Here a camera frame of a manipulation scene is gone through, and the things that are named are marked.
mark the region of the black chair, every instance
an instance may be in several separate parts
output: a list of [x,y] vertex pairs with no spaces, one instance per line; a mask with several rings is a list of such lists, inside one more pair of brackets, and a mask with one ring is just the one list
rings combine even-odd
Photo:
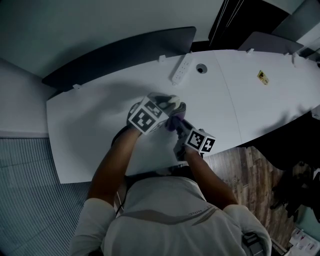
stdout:
[[42,82],[67,92],[107,74],[138,64],[155,61],[159,56],[173,57],[190,52],[196,34],[193,26],[159,30],[129,37],[100,47],[65,64]]
[[277,202],[271,205],[270,209],[276,209],[285,205],[287,216],[293,216],[295,222],[298,218],[298,208],[304,205],[313,209],[316,220],[320,223],[320,172],[313,179],[314,172],[306,171],[304,174],[296,176],[292,172],[286,171],[277,186],[272,188]]
[[287,123],[286,116],[275,129],[239,147],[255,147],[277,169],[291,171],[299,162],[315,169],[320,168],[320,120],[308,112]]

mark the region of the white desk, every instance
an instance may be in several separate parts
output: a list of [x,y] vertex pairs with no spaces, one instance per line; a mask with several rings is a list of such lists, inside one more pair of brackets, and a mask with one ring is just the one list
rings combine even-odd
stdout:
[[[267,134],[320,104],[314,61],[279,53],[215,51],[234,105],[242,143]],[[257,78],[262,70],[268,85]]]
[[[185,118],[216,137],[214,153],[242,143],[231,97],[213,51],[195,52],[181,85],[169,80],[181,57],[152,61],[97,78],[79,90],[47,102],[53,159],[61,183],[91,181],[116,133],[126,125],[130,107],[150,92],[178,95],[186,103]],[[200,74],[202,63],[208,72]],[[141,136],[127,175],[176,165],[174,132],[160,129]]]
[[[315,62],[277,53],[236,50],[193,53],[181,85],[169,77],[181,57],[152,61],[105,75],[47,102],[53,159],[61,183],[87,182],[125,126],[130,107],[150,92],[178,95],[186,119],[216,137],[213,153],[258,138],[320,105],[320,69]],[[208,72],[195,66],[203,63]],[[269,78],[263,85],[262,70]],[[175,133],[160,129],[141,136],[127,175],[176,165]]]

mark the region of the gray stripe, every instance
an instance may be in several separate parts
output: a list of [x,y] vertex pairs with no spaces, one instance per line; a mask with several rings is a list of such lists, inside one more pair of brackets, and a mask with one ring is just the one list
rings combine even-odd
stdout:
[[68,255],[89,186],[60,184],[48,138],[0,138],[0,251]]
[[122,217],[130,217],[134,219],[139,219],[143,221],[148,221],[148,222],[155,222],[155,223],[161,223],[165,225],[176,225],[179,223],[184,223],[187,221],[190,221],[192,219],[198,218],[205,214],[206,212],[209,212],[209,217],[217,210],[216,208],[212,209],[213,206],[209,205],[207,209],[203,210],[202,212],[194,215],[184,215],[184,216],[171,216],[164,214],[159,211],[155,210],[140,210],[140,211],[133,211],[133,212],[126,212],[122,214],[119,218]]
[[216,212],[216,210],[217,210],[217,208],[212,209],[205,216],[202,216],[198,221],[193,223],[192,226],[195,226],[195,225],[198,225],[198,224],[200,224],[202,222],[205,222],[206,220],[208,220]]

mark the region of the gray wall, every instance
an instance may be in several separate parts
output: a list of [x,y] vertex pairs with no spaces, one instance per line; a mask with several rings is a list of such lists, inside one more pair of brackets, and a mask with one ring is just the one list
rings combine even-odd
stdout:
[[131,36],[194,26],[208,40],[223,0],[3,0],[0,58],[39,77]]
[[0,58],[0,137],[47,137],[46,101],[55,91]]
[[297,41],[320,22],[320,3],[306,0],[288,16],[273,32],[273,35]]
[[0,252],[67,256],[89,186],[60,184],[48,138],[0,138]]
[[319,49],[320,48],[320,22],[317,25],[315,25],[311,30],[309,30],[306,34],[304,34],[303,37],[297,40],[297,42],[304,46],[307,46],[308,48],[314,51]]

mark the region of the person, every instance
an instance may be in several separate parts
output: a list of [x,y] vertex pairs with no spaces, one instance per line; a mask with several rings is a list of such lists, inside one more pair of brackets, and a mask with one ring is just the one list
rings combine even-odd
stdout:
[[114,199],[140,135],[126,129],[97,168],[69,255],[271,255],[263,225],[187,146],[184,157],[196,182],[172,175],[141,179],[116,217]]

